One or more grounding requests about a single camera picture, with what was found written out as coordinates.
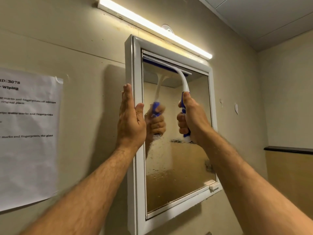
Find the mirror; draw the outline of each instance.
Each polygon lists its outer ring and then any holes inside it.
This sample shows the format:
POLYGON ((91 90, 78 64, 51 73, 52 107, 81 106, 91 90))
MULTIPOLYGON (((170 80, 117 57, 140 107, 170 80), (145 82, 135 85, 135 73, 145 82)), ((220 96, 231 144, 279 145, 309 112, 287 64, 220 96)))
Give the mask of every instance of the mirror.
MULTIPOLYGON (((150 61, 143 61, 143 92, 145 119, 147 122, 146 156, 146 196, 147 213, 151 213, 203 187, 204 182, 216 181, 216 174, 207 171, 208 157, 195 144, 185 143, 179 133, 177 114, 181 112, 178 102, 182 95, 181 77, 169 68, 150 61), (149 134, 152 104, 159 79, 158 101, 165 108, 162 112, 166 131, 162 135, 149 134)), ((205 109, 211 122, 208 76, 178 67, 191 74, 186 76, 191 96, 205 109)))

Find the ceiling panel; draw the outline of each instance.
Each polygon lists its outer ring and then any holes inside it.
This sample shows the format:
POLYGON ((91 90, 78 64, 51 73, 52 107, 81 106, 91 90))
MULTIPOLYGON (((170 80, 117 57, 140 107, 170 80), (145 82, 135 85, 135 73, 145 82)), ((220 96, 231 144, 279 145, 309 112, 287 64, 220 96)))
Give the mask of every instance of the ceiling panel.
POLYGON ((226 0, 216 10, 248 40, 255 41, 312 13, 313 0, 226 0))
POLYGON ((206 0, 212 7, 218 7, 225 0, 206 0))
POLYGON ((261 51, 313 29, 313 13, 292 22, 252 42, 255 50, 261 51))

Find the black trim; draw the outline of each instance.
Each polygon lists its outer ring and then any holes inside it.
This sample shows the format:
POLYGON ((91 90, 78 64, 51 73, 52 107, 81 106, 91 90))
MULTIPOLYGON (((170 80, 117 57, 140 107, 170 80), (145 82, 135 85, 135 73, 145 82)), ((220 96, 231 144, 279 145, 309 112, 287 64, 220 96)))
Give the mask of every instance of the black trim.
POLYGON ((264 150, 287 152, 287 153, 312 154, 313 155, 313 149, 268 146, 268 147, 265 147, 264 150))

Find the mirror frame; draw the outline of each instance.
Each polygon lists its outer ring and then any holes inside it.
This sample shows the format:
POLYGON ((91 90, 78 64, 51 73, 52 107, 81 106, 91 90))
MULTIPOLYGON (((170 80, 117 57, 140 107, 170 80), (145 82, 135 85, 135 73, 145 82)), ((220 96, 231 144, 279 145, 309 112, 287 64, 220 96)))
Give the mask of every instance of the mirror frame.
MULTIPOLYGON (((213 70, 211 67, 189 59, 168 49, 150 43, 137 36, 130 35, 125 42, 126 83, 130 83, 133 90, 135 105, 143 102, 143 69, 142 55, 150 55, 163 61, 197 71, 208 76, 211 104, 212 127, 217 131, 216 106, 214 97, 213 70)), ((147 215, 146 197, 146 167, 144 144, 137 151, 127 172, 127 205, 128 230, 132 235, 144 235, 164 224, 213 194, 221 191, 221 184, 217 189, 205 186, 168 205, 147 215)))

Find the printed instruction sheet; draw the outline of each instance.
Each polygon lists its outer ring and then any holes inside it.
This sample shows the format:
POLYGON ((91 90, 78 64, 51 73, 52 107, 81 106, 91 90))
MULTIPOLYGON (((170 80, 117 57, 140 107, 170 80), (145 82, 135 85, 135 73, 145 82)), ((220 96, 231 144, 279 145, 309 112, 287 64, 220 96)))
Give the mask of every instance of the printed instruction sheet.
POLYGON ((0 211, 57 191, 63 80, 0 68, 0 211))

